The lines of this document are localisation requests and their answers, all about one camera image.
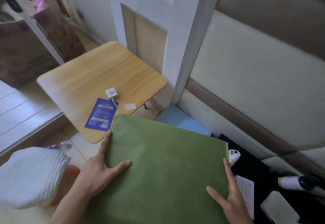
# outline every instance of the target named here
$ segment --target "hand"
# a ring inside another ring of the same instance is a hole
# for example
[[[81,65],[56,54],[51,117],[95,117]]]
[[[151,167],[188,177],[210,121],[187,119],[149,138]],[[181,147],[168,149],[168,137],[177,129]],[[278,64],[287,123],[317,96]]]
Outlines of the hand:
[[[71,188],[72,191],[82,195],[87,200],[103,191],[120,172],[131,165],[131,161],[126,160],[116,167],[106,167],[104,157],[111,134],[111,131],[106,134],[97,155],[88,159]]]
[[[209,195],[222,206],[225,216],[230,224],[253,224],[241,191],[239,190],[235,178],[231,172],[229,163],[224,159],[225,172],[229,181],[229,196],[225,200],[215,189],[207,186]]]

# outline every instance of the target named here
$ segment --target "finger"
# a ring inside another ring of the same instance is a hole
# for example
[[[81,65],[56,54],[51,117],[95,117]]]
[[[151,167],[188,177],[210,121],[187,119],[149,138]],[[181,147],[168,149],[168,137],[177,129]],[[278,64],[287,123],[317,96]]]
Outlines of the finger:
[[[207,186],[206,191],[218,204],[221,205],[221,207],[224,207],[227,204],[227,201],[211,186]]]
[[[103,141],[100,145],[100,149],[98,150],[97,155],[105,155],[105,152],[107,150],[108,143],[110,142],[110,137],[111,137],[112,132],[108,131],[103,138]]]
[[[224,159],[224,165],[225,165],[225,173],[227,174],[227,179],[229,182],[229,186],[231,189],[234,189],[234,187],[237,187],[236,180],[234,178],[234,175],[232,174],[232,171],[230,169],[229,162],[227,159]]]
[[[129,165],[131,165],[131,163],[132,162],[130,160],[125,160],[124,162],[118,164],[116,167],[111,168],[111,172],[113,172],[114,177],[116,177],[119,173],[127,169]]]

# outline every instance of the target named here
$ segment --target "wooden table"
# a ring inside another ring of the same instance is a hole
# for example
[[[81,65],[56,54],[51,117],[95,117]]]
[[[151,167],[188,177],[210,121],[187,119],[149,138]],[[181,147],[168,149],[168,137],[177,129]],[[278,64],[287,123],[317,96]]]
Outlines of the wooden table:
[[[37,82],[91,143],[97,143],[105,135],[104,131],[84,127],[97,98],[108,99],[105,90],[114,87],[121,112],[132,114],[135,109],[125,110],[125,104],[135,103],[139,108],[167,83],[117,41],[110,41],[41,75]]]

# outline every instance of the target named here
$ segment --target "orange object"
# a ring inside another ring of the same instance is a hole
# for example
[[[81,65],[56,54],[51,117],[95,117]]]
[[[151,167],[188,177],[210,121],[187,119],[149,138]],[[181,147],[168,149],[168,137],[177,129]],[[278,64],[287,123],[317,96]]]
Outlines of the orange object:
[[[75,179],[80,173],[80,168],[75,165],[68,165],[65,169],[61,181],[59,183],[58,192],[53,201],[50,203],[50,206],[55,207],[58,205],[65,195],[71,189]]]

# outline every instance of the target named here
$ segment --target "small white card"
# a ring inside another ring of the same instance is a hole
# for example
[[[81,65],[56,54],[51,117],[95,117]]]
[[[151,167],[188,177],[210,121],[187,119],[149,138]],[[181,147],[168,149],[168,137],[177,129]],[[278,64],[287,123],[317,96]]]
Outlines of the small white card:
[[[136,104],[135,103],[125,104],[125,110],[132,110],[132,109],[136,109]]]
[[[235,179],[243,195],[249,216],[254,220],[254,182],[239,175],[236,175]]]

